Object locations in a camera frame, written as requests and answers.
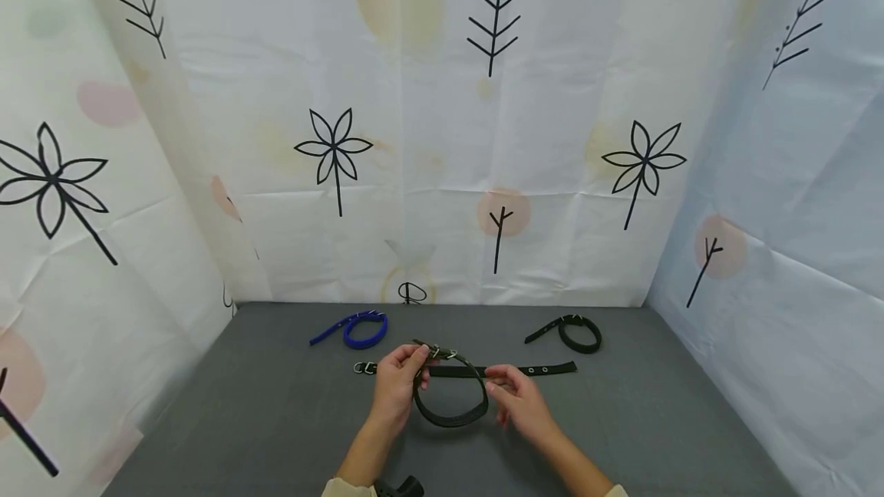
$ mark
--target left hand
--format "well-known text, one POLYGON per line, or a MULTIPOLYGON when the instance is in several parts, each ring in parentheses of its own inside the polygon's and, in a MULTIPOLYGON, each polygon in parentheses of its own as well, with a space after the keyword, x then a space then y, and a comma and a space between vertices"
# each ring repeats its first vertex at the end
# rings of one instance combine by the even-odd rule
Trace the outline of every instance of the left hand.
MULTIPOLYGON (((414 376, 424 366, 430 348, 417 344, 403 344, 378 363, 374 375, 374 400, 369 420, 389 426, 394 436, 402 431, 411 413, 411 394, 414 376)), ((421 389, 430 382, 430 371, 424 369, 421 389)))

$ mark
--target white backdrop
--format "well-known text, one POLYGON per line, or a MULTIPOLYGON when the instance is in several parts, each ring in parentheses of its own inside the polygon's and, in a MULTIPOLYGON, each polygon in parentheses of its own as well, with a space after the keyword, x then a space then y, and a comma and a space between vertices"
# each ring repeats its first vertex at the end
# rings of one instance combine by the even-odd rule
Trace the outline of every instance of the white backdrop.
POLYGON ((91 497, 232 296, 643 303, 770 0, 0 2, 0 491, 91 497))
POLYGON ((882 5, 764 0, 649 295, 814 497, 884 495, 882 5))
POLYGON ((238 299, 402 301, 408 283, 424 303, 644 301, 740 0, 504 2, 164 0, 203 152, 260 257, 222 264, 238 299), (518 38, 488 77, 496 32, 495 53, 518 38), (312 110, 351 111, 371 144, 343 144, 343 216, 331 154, 295 150, 329 150, 312 110), (667 153, 687 165, 612 194, 628 167, 602 156, 633 150, 634 120, 651 140, 680 123, 667 153))

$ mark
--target beige sleeve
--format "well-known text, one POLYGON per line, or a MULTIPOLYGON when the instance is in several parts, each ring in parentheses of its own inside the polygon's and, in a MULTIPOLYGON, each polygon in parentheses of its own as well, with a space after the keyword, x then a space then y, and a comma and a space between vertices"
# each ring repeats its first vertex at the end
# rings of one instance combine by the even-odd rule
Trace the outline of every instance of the beige sleeve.
POLYGON ((605 497, 629 497, 626 495, 626 490, 624 490, 620 485, 613 486, 613 489, 605 495, 605 497))
POLYGON ((330 479, 325 484, 322 497, 378 497, 374 487, 354 487, 340 478, 330 479))

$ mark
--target leaf branch drawing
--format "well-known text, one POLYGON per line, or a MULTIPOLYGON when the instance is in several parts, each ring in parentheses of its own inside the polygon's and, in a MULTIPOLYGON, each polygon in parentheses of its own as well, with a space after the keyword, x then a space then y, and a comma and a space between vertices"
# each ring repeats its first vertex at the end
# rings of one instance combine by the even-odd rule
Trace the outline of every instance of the leaf branch drawing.
POLYGON ((141 5, 134 4, 133 2, 129 2, 127 0, 118 1, 122 2, 123 4, 127 5, 127 7, 132 8, 133 10, 147 18, 147 21, 150 23, 150 28, 146 28, 143 25, 139 24, 139 22, 129 18, 126 18, 126 21, 128 21, 130 25, 138 27, 141 31, 147 33, 147 35, 156 38, 157 44, 160 48, 160 53, 163 55, 163 59, 165 60, 165 49, 163 48, 163 42, 161 39, 161 37, 163 36, 163 26, 165 24, 165 18, 163 16, 160 16, 159 27, 157 27, 155 22, 153 22, 153 14, 157 12, 157 0, 151 0, 150 7, 149 5, 147 5, 147 0, 141 0, 141 5))
POLYGON ((705 246, 706 246, 706 261, 703 264, 703 268, 700 269, 700 275, 697 277, 697 282, 694 282, 694 289, 691 290, 691 297, 688 299, 688 304, 685 307, 690 307, 692 301, 694 300, 694 295, 697 294, 697 288, 700 286, 700 281, 703 280, 703 275, 705 275, 706 267, 709 266, 709 262, 713 258, 713 256, 718 252, 723 252, 724 248, 715 245, 717 244, 717 238, 713 238, 713 245, 709 246, 709 239, 704 238, 705 246))
POLYGON ((4 403, 2 399, 2 388, 6 385, 6 374, 8 373, 6 367, 0 370, 0 418, 6 421, 6 425, 10 427, 10 430, 21 440, 22 443, 25 444, 25 447, 28 447, 28 451, 31 452, 32 455, 41 463, 43 468, 46 469, 46 472, 50 473, 52 478, 58 475, 58 467, 54 465, 50 457, 46 455, 46 452, 41 449, 41 447, 36 443, 34 437, 28 433, 28 430, 22 426, 22 423, 18 421, 18 418, 12 413, 9 409, 9 406, 4 403))
POLYGON ((339 171, 343 171, 344 175, 356 180, 356 164, 350 159, 350 154, 359 154, 370 149, 374 144, 362 138, 349 137, 350 129, 353 127, 353 108, 348 108, 332 129, 328 121, 322 115, 310 110, 310 121, 313 123, 313 132, 319 138, 319 141, 308 140, 298 144, 295 149, 308 156, 320 158, 319 165, 316 167, 316 184, 322 184, 334 171, 334 185, 338 191, 338 217, 344 216, 344 210, 341 207, 341 177, 339 171), (320 126, 316 126, 316 120, 319 119, 320 126), (339 130, 343 124, 347 127, 343 131, 343 136, 339 135, 339 130))
POLYGON ((792 33, 795 32, 795 27, 798 26, 798 22, 801 21, 801 18, 805 14, 810 12, 810 10, 813 10, 814 8, 818 7, 818 5, 822 4, 824 1, 826 1, 826 0, 816 0, 813 4, 808 5, 810 0, 804 0, 804 3, 801 5, 800 8, 798 8, 797 13, 795 14, 795 21, 792 21, 791 25, 786 26, 786 29, 789 30, 789 32, 786 33, 786 38, 783 39, 783 43, 780 43, 780 45, 777 46, 777 48, 776 48, 777 55, 776 55, 775 59, 773 60, 773 65, 771 66, 770 73, 767 74, 767 79, 764 80, 764 86, 761 87, 762 91, 764 89, 767 89, 767 84, 770 83, 770 80, 774 75, 774 69, 778 68, 781 65, 784 65, 784 63, 786 63, 787 61, 795 60, 798 56, 808 53, 810 48, 809 48, 809 46, 805 46, 805 48, 797 51, 796 53, 787 55, 785 58, 783 57, 783 53, 785 53, 787 46, 796 42, 798 39, 801 39, 802 37, 806 37, 807 35, 809 35, 809 33, 813 33, 814 31, 818 30, 818 28, 823 26, 822 22, 819 22, 819 24, 816 24, 813 27, 807 28, 806 30, 798 33, 796 36, 792 36, 792 33))
POLYGON ((236 307, 233 306, 233 296, 230 296, 230 301, 227 301, 227 283, 221 283, 221 302, 223 306, 230 310, 230 317, 233 318, 236 316, 236 307))
POLYGON ((496 244, 494 246, 494 274, 496 275, 496 264, 498 263, 498 257, 500 256, 500 236, 503 235, 503 222, 505 222, 507 217, 510 217, 514 212, 506 212, 506 207, 502 206, 500 208, 500 217, 495 217, 494 212, 489 212, 488 215, 492 218, 494 225, 498 228, 498 239, 496 240, 496 244))
POLYGON ((478 44, 477 42, 475 42, 475 40, 473 40, 470 37, 467 37, 467 41, 469 41, 473 46, 476 46, 476 48, 478 48, 486 56, 488 56, 488 77, 492 77, 492 71, 494 69, 494 58, 498 54, 502 53, 502 51, 505 51, 507 48, 509 48, 512 43, 516 42, 516 40, 519 39, 518 37, 513 37, 510 40, 510 42, 501 46, 501 48, 497 48, 496 44, 498 44, 498 37, 503 35, 506 32, 506 30, 508 30, 508 28, 513 27, 513 24, 516 24, 516 22, 519 21, 520 18, 522 18, 522 15, 517 15, 516 18, 514 18, 509 24, 506 25, 506 27, 501 28, 499 30, 498 24, 500 21, 500 10, 506 8, 506 5, 511 3, 513 0, 506 0, 504 2, 500 2, 500 0, 495 0, 495 1, 483 0, 483 1, 488 3, 488 5, 490 7, 494 8, 494 26, 492 26, 492 28, 490 28, 490 30, 489 30, 488 27, 485 27, 484 25, 482 25, 480 22, 478 22, 473 17, 470 17, 470 21, 473 22, 473 24, 476 25, 478 28, 481 28, 482 31, 487 33, 487 35, 492 38, 492 49, 488 50, 483 45, 478 44))
POLYGON ((37 156, 34 156, 13 143, 0 140, 0 164, 19 175, 0 184, 0 206, 13 206, 36 199, 37 222, 50 240, 58 234, 65 213, 74 213, 110 263, 116 265, 117 260, 110 249, 104 245, 80 209, 108 212, 98 196, 81 185, 103 170, 108 160, 80 158, 63 161, 58 141, 46 123, 37 130, 37 141, 37 156))
POLYGON ((424 290, 420 286, 417 286, 417 284, 413 284, 411 282, 402 282, 399 285, 399 296, 400 296, 400 298, 405 300, 405 301, 402 301, 403 304, 420 305, 421 301, 427 299, 427 292, 426 292, 426 290, 424 290), (414 296, 411 294, 413 289, 420 292, 422 294, 422 298, 414 298, 414 296))
POLYGON ((621 152, 613 152, 602 156, 604 161, 609 162, 613 166, 627 168, 613 183, 612 194, 622 193, 623 190, 627 190, 632 185, 635 185, 623 230, 629 228, 629 220, 632 219, 635 200, 638 199, 638 191, 641 187, 644 186, 648 193, 656 196, 659 185, 661 185, 659 170, 672 170, 672 168, 680 166, 687 161, 684 156, 665 152, 675 142, 675 137, 678 137, 680 129, 681 124, 677 123, 663 131, 661 136, 657 137, 654 142, 651 142, 651 136, 648 135, 645 127, 638 120, 634 120, 632 123, 632 135, 630 135, 632 150, 622 150, 621 152))

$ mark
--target gray floor mat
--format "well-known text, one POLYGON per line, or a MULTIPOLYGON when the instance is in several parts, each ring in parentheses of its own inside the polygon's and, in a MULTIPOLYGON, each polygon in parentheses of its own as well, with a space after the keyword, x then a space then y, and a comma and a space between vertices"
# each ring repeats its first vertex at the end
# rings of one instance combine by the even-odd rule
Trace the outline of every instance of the gray floor mat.
MULTIPOLYGON (((377 360, 418 338, 457 348, 476 365, 558 364, 576 374, 537 377, 566 433, 630 497, 796 495, 702 369, 648 309, 378 305, 388 335, 377 347, 345 347, 343 331, 308 340, 351 304, 247 304, 221 334, 159 426, 105 492, 107 497, 319 496, 371 403, 372 377, 356 361, 377 360), (526 335, 563 313, 591 318, 604 344, 571 351, 556 331, 526 335)), ((377 329, 362 323, 354 336, 377 329)), ((585 328, 569 327, 590 342, 585 328)), ((425 403, 440 414, 481 398, 472 380, 435 380, 425 403)), ((412 410, 384 478, 417 477, 435 495, 566 495, 513 431, 481 421, 430 425, 412 410)))

